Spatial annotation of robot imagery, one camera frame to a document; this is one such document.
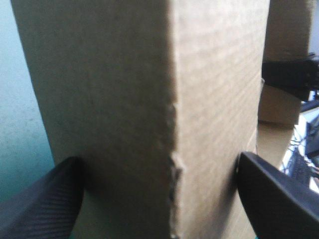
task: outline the cardboard box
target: cardboard box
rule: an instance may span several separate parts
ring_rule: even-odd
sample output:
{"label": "cardboard box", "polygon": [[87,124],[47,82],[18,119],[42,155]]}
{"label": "cardboard box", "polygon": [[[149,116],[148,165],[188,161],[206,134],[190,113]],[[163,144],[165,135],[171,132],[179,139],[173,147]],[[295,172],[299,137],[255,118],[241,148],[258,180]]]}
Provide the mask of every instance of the cardboard box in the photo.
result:
{"label": "cardboard box", "polygon": [[[264,61],[293,61],[308,56],[315,0],[271,0]],[[279,166],[298,124],[301,101],[265,85],[259,105],[258,154]]]}
{"label": "cardboard box", "polygon": [[268,0],[12,0],[56,162],[85,161],[78,239],[248,239]]}

